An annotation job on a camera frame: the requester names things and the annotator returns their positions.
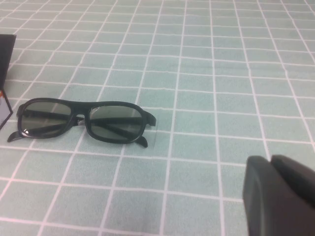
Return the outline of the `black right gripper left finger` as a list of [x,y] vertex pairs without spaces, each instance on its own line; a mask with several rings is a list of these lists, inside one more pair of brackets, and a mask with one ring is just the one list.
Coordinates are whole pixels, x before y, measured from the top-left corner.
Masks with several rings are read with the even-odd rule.
[[315,204],[295,194],[261,156],[247,159],[243,202],[251,236],[313,236]]

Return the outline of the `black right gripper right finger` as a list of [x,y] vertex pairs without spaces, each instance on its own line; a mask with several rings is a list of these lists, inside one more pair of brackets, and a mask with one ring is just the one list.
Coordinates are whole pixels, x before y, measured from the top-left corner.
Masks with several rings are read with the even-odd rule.
[[315,172],[284,155],[273,155],[272,166],[292,191],[308,204],[315,203]]

